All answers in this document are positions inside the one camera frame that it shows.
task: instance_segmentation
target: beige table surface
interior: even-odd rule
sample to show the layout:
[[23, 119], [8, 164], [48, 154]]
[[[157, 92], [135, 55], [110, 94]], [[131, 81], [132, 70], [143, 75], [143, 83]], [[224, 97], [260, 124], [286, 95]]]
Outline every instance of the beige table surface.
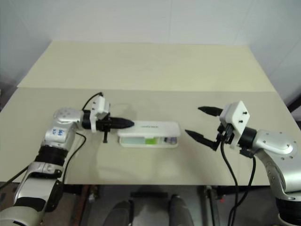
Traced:
[[273, 91], [247, 46], [54, 41], [19, 87]]
[[[0, 181], [6, 181], [38, 153], [55, 110], [63, 106], [80, 109], [99, 90], [19, 88], [0, 113]], [[214, 152], [190, 138], [184, 129], [198, 131], [214, 139], [218, 118], [197, 107], [223, 107], [243, 100], [251, 115], [249, 126], [287, 132], [301, 144], [301, 133], [275, 92], [177, 92], [102, 90], [111, 101], [111, 114], [132, 120], [177, 121], [181, 127], [175, 149], [123, 148], [116, 131], [103, 144], [103, 134], [83, 131], [85, 146], [70, 164], [70, 184], [163, 184], [232, 185], [231, 175], [220, 151]], [[74, 148], [80, 144], [79, 138]], [[252, 161], [225, 148], [240, 185], [246, 185]], [[264, 167], [257, 161], [253, 185], [267, 185]]]

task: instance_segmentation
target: wire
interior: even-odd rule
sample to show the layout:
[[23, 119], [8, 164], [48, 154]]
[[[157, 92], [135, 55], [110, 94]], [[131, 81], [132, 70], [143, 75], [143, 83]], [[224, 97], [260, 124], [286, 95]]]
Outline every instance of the wire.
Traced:
[[16, 178], [18, 178], [22, 173], [24, 173], [25, 171], [27, 171], [28, 166], [26, 166], [23, 170], [21, 170], [20, 172], [18, 172], [16, 175], [14, 175], [11, 179], [9, 179], [7, 182], [5, 182], [4, 184], [2, 184], [0, 186], [0, 190], [5, 188], [7, 185], [9, 185], [10, 183], [12, 183]]
[[[85, 103], [85, 105], [82, 107], [82, 110], [84, 110], [85, 109], [85, 107], [87, 106], [87, 104], [94, 98], [94, 97], [96, 97], [96, 96], [98, 96], [98, 95], [103, 95], [103, 93], [102, 92], [99, 92], [99, 93], [96, 93], [96, 94], [94, 94], [93, 96], [91, 96], [90, 98], [89, 98], [89, 100], [87, 100], [87, 102]], [[84, 136], [84, 135], [82, 135], [82, 134], [80, 134], [80, 133], [76, 133], [76, 134], [78, 134], [78, 135], [80, 135], [80, 136], [82, 136], [83, 138], [84, 138], [84, 141], [81, 143], [81, 145], [74, 151], [74, 153], [70, 156], [70, 158], [69, 158], [69, 160], [67, 161], [67, 164], [66, 164], [66, 167], [65, 167], [65, 171], [64, 171], [64, 174], [63, 174], [63, 184], [65, 183], [65, 178], [66, 178], [66, 172], [67, 172], [67, 168], [68, 168], [68, 165], [69, 165], [69, 163], [70, 163], [70, 160], [72, 159], [72, 157], [77, 153], [77, 151], [79, 151], [79, 149], [81, 149], [82, 148], [82, 146], [85, 144], [85, 142], [86, 142], [86, 140], [87, 140], [87, 138]], [[26, 170], [28, 169], [28, 166], [26, 166], [23, 170], [21, 170], [20, 172], [18, 172], [16, 175], [14, 175], [11, 179], [9, 179], [7, 182], [5, 182], [4, 184], [2, 184], [2, 185], [0, 185], [0, 190], [1, 189], [3, 189], [3, 188], [5, 188], [7, 185], [9, 185], [10, 183], [12, 183], [16, 178], [18, 178], [22, 173], [24, 173]]]
[[69, 163], [70, 163], [70, 160], [73, 158], [73, 156], [82, 148], [82, 146], [85, 144], [87, 138], [86, 136], [80, 134], [80, 133], [76, 133], [77, 135], [80, 135], [81, 137], [84, 138], [84, 141], [80, 144], [80, 146], [72, 153], [72, 155], [70, 156], [70, 158], [68, 159], [67, 161], [67, 164], [66, 164], [66, 167], [65, 167], [65, 171], [64, 171], [64, 174], [63, 174], [63, 184], [65, 184], [65, 179], [66, 179], [66, 172], [67, 172], [67, 169], [68, 169], [68, 166], [69, 166]]
[[[237, 204], [238, 204], [238, 183], [237, 183], [236, 177], [233, 173], [232, 167], [231, 167], [230, 163], [228, 162], [227, 157], [225, 155], [224, 144], [225, 144], [225, 141], [222, 140], [222, 142], [221, 142], [222, 158], [224, 159], [224, 161], [225, 161], [225, 163], [226, 163], [226, 165], [227, 165], [227, 167], [228, 167], [228, 169], [229, 169], [229, 171], [230, 171], [230, 173], [233, 177], [234, 183], [235, 183], [235, 204], [234, 204], [234, 206], [237, 206]], [[236, 208], [234, 208], [232, 214], [231, 213], [229, 214], [228, 226], [233, 226], [234, 225], [235, 215], [236, 215]]]
[[248, 193], [250, 191], [251, 184], [253, 182], [253, 178], [254, 178], [255, 171], [256, 171], [256, 159], [255, 159], [254, 156], [252, 157], [252, 160], [253, 160], [253, 168], [252, 168], [252, 172], [251, 172], [251, 176], [250, 176], [250, 180], [249, 180], [248, 186], [247, 186], [247, 188], [245, 190], [244, 195], [239, 200], [239, 202], [235, 206], [232, 207], [232, 209], [230, 211], [230, 216], [233, 214], [234, 209], [236, 209], [238, 206], [240, 206], [242, 204], [242, 202], [245, 200], [245, 198], [247, 197], [247, 195], [248, 195]]
[[85, 103], [85, 105], [82, 107], [82, 111], [85, 109], [85, 107], [87, 106], [87, 104], [94, 98], [94, 97], [96, 97], [96, 96], [103, 96], [103, 93], [102, 92], [99, 92], [99, 93], [96, 93], [96, 94], [94, 94], [93, 96], [91, 96], [90, 98], [89, 98], [89, 100], [87, 100], [86, 101], [86, 103]]

